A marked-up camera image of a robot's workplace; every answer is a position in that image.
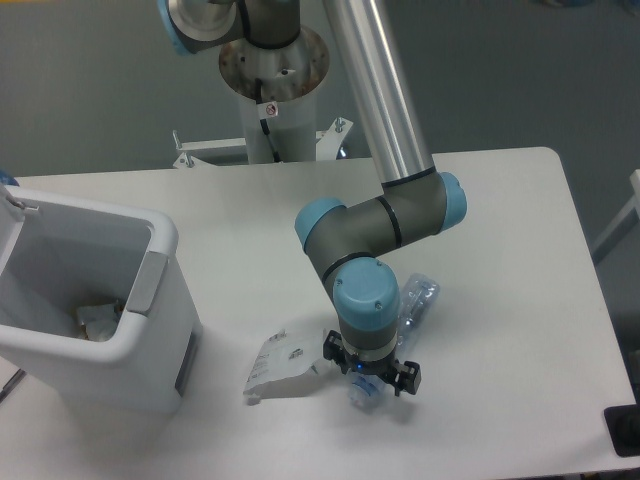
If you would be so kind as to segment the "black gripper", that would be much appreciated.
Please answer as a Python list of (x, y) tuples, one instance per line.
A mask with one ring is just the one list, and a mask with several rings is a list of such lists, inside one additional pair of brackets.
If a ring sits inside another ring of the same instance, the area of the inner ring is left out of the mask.
[(416, 362), (396, 360), (396, 352), (391, 350), (386, 356), (377, 360), (365, 360), (344, 350), (342, 336), (330, 330), (322, 346), (323, 358), (335, 363), (342, 374), (353, 372), (360, 375), (384, 378), (386, 384), (394, 389), (399, 397), (402, 392), (415, 395), (421, 384), (421, 369)]

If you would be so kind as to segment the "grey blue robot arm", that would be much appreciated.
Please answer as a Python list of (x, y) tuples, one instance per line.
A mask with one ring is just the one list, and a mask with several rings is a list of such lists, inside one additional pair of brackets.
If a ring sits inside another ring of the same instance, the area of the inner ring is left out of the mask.
[[(160, 18), (183, 55), (218, 48), (219, 71), (240, 101), (252, 164), (317, 159), (315, 113), (305, 102), (329, 67), (324, 40), (296, 1), (161, 1)], [(347, 69), (382, 194), (346, 206), (321, 198), (295, 231), (339, 319), (323, 344), (343, 373), (375, 376), (415, 394), (417, 363), (397, 356), (400, 290), (381, 256), (459, 224), (459, 181), (436, 169), (414, 112), (381, 1), (324, 5)]]

